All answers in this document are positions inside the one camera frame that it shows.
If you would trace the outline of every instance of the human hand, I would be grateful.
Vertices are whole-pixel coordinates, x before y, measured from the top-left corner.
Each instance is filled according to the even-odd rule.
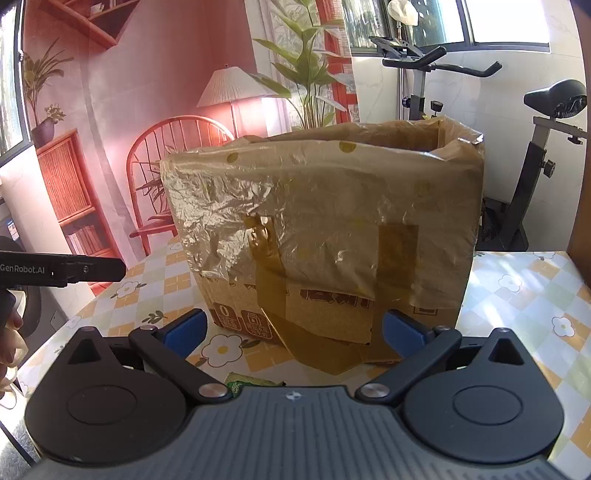
[[[16,378],[16,367],[27,354],[27,346],[18,334],[22,318],[14,308],[15,297],[8,290],[0,290],[0,314],[8,315],[6,325],[0,329],[0,398]]]

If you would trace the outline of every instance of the green packet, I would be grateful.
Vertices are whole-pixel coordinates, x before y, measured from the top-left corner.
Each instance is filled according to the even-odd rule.
[[[234,397],[238,396],[240,389],[244,385],[253,385],[256,387],[285,387],[285,382],[275,383],[269,380],[263,380],[262,378],[249,377],[247,375],[235,374],[230,372],[226,377],[224,383],[232,390]]]

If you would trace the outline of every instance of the wooden chair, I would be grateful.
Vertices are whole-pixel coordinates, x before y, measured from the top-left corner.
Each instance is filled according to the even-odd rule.
[[[169,153],[217,147],[232,140],[234,136],[221,123],[183,115],[162,120],[135,141],[127,156],[127,181],[138,228],[129,237],[142,239],[146,255],[151,252],[149,235],[168,231],[177,235],[160,180],[160,160]]]

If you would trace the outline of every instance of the lamp shade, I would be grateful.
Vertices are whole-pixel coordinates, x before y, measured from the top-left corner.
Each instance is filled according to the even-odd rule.
[[[234,102],[246,98],[272,95],[239,67],[228,67],[213,72],[205,87],[198,107]]]

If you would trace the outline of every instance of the table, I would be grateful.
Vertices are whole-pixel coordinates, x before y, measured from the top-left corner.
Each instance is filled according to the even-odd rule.
[[[103,336],[123,336],[139,325],[162,327],[195,307],[208,311],[173,238],[71,318],[23,365],[18,379],[24,394],[31,395],[79,327],[93,325]],[[591,472],[591,291],[565,252],[475,253],[457,328],[464,335],[488,336],[502,326],[519,336],[564,406],[564,428],[550,460],[571,478],[585,479]],[[282,346],[212,322],[206,340],[187,360],[220,381],[235,372],[288,385],[344,384],[350,390],[384,370],[360,365],[333,377],[300,364]]]

